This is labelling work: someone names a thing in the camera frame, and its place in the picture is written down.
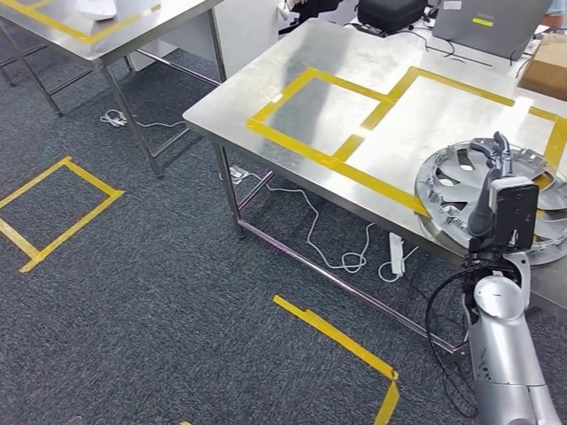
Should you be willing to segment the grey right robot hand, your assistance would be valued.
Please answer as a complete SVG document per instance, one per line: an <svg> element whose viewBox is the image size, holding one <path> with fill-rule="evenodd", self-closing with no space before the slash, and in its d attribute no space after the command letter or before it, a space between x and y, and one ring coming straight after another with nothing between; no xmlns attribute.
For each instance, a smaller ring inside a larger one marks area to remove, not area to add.
<svg viewBox="0 0 567 425"><path fill-rule="evenodd" d="M482 143L479 139L473 139L470 148L484 155L487 159L488 171L476 205L469 217L468 230L474 237L487 237L491 233L494 221L494 212L489 201L492 184L495 180L513 175L511 150L508 140L500 131L494 134L490 146Z"/></svg>

